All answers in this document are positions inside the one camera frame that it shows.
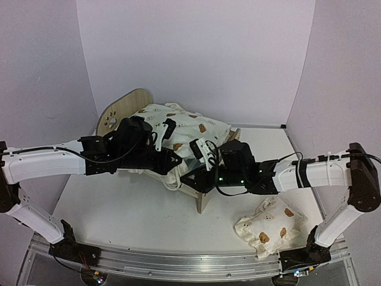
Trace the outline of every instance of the small white cloth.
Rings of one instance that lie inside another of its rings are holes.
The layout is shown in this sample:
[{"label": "small white cloth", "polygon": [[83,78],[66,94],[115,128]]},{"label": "small white cloth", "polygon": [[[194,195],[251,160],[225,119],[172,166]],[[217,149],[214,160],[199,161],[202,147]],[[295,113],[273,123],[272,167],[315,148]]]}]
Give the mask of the small white cloth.
[{"label": "small white cloth", "polygon": [[274,197],[264,200],[253,216],[241,218],[235,229],[238,236],[257,250],[258,257],[263,258],[297,237],[306,220],[302,213]]}]

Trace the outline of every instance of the white arm segment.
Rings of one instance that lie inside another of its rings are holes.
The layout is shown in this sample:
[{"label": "white arm segment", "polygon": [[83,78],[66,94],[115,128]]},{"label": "white arm segment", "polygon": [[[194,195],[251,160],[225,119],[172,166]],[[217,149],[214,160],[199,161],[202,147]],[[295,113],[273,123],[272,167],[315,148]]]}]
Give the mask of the white arm segment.
[{"label": "white arm segment", "polygon": [[[327,161],[316,159],[315,163],[307,164],[306,174],[311,187],[351,186],[351,170],[347,167],[350,158],[342,158],[344,154],[348,153],[344,151],[338,154],[328,154]],[[339,156],[339,158],[329,160],[330,156]],[[299,188],[298,173],[296,172],[299,165],[292,165],[291,162],[281,161],[274,169],[276,175],[273,177],[273,182],[279,192]],[[341,199],[336,210],[319,224],[315,233],[316,244],[323,247],[331,246],[335,239],[363,214],[354,206],[349,205],[348,199],[349,191]]]},{"label": "white arm segment", "polygon": [[[351,186],[351,171],[346,167],[349,158],[341,158],[347,152],[332,154],[339,156],[339,159],[315,162],[307,165],[307,178],[314,186]],[[286,192],[291,189],[298,189],[296,168],[292,161],[285,160],[276,164],[273,182],[278,192]]]},{"label": "white arm segment", "polygon": [[[59,145],[80,153],[82,143],[77,140]],[[15,152],[22,148],[8,148],[4,152]],[[40,150],[21,154],[3,156],[5,162],[2,170],[8,184],[13,185],[26,179],[45,176],[86,173],[85,160],[69,152],[61,150]]]},{"label": "white arm segment", "polygon": [[347,203],[349,191],[337,206],[336,211],[330,214],[316,229],[315,243],[330,247],[337,237],[343,233],[363,212]]},{"label": "white arm segment", "polygon": [[22,189],[18,190],[18,197],[21,203],[15,204],[5,214],[29,226],[51,244],[55,244],[64,238],[64,228],[61,222],[33,204],[30,201],[30,197]]},{"label": "white arm segment", "polygon": [[[82,143],[76,140],[53,146],[71,149],[78,153],[83,151]],[[40,150],[12,154],[17,150],[22,148],[8,148],[4,152],[11,154],[2,157],[3,174],[9,185],[31,178],[86,173],[85,160],[66,151]],[[64,238],[64,228],[60,221],[33,204],[22,189],[18,190],[18,198],[20,204],[15,204],[6,212],[7,215],[38,232],[51,244],[58,243]]]}]

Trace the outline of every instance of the white cloth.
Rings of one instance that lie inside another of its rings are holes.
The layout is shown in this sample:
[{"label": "white cloth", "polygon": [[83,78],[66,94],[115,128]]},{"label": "white cloth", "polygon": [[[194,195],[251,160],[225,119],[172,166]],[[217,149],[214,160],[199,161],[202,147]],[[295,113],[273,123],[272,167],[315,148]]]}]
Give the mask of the white cloth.
[{"label": "white cloth", "polygon": [[[195,158],[189,143],[194,139],[205,138],[221,146],[229,136],[230,125],[218,120],[210,119],[199,113],[190,113],[181,108],[177,103],[166,105],[150,104],[134,114],[143,117],[155,131],[158,124],[162,124],[168,118],[176,122],[177,126],[169,140],[164,140],[162,147],[174,150],[182,159]],[[130,172],[146,173],[149,176],[161,180],[164,186],[175,191],[181,187],[180,177],[188,173],[185,160],[171,171],[168,175],[159,175],[149,170],[130,170]]]},{"label": "white cloth", "polygon": [[302,213],[274,197],[264,200],[253,216],[241,218],[235,230],[257,250],[258,257],[263,258],[277,252],[285,241],[297,237],[306,220]]}]

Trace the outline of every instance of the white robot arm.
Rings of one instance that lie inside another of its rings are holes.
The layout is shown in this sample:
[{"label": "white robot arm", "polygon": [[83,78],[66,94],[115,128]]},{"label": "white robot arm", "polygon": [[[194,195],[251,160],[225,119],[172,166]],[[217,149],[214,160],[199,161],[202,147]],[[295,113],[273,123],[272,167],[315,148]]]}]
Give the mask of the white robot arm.
[{"label": "white robot arm", "polygon": [[[168,126],[156,138],[168,139],[176,123],[168,122]],[[117,168],[150,169],[165,175],[182,159],[173,150],[158,149],[151,134],[149,124],[132,117],[122,120],[117,132],[104,137],[88,136],[31,149],[7,148],[0,142],[0,213],[40,233],[51,243],[55,256],[80,262],[78,253],[82,253],[88,265],[96,265],[98,258],[92,254],[100,250],[76,243],[71,226],[33,204],[18,183],[51,175],[114,173]],[[283,269],[329,261],[329,247],[334,240],[356,218],[381,203],[377,170],[360,144],[350,144],[347,151],[317,158],[294,161],[281,158],[258,163],[248,144],[233,140],[219,148],[224,165],[218,167],[219,153],[213,155],[206,142],[191,142],[191,147],[196,158],[203,158],[205,164],[184,175],[181,181],[199,192],[216,187],[224,194],[220,186],[244,186],[251,194],[265,195],[314,186],[349,187],[336,211],[311,231],[305,248],[281,253]]]},{"label": "white robot arm", "polygon": [[[196,158],[203,157],[206,161],[214,153],[215,161],[219,161],[218,152],[212,149],[201,152],[196,146],[199,144],[193,144]],[[280,253],[282,268],[288,271],[329,261],[329,248],[335,239],[359,216],[376,210],[381,203],[377,169],[370,158],[379,163],[381,160],[366,154],[358,143],[351,143],[348,150],[337,154],[303,160],[285,160],[290,157],[286,156],[260,163],[255,162],[248,144],[237,140],[225,143],[219,151],[224,165],[215,164],[210,172],[201,166],[183,176],[181,181],[199,192],[209,192],[216,187],[223,195],[227,194],[220,186],[241,185],[247,189],[246,193],[259,195],[318,186],[348,187],[336,210],[311,231],[306,247]]]},{"label": "white robot arm", "polygon": [[71,226],[34,204],[19,182],[44,176],[114,173],[122,169],[149,169],[165,175],[182,159],[173,150],[161,147],[169,139],[176,122],[167,120],[162,132],[155,132],[141,117],[123,119],[118,130],[101,136],[82,137],[53,146],[7,148],[0,142],[0,213],[12,216],[41,234],[51,243],[51,252],[80,262],[82,253],[88,265],[96,265],[99,249],[76,243]]}]

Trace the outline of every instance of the white backdrop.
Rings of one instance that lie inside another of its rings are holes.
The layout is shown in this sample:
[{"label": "white backdrop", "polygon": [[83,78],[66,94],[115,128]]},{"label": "white backdrop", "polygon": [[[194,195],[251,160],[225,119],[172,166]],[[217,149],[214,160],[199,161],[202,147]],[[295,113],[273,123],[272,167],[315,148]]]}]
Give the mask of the white backdrop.
[{"label": "white backdrop", "polygon": [[229,123],[286,123],[314,0],[77,0],[98,114],[135,88]]}]

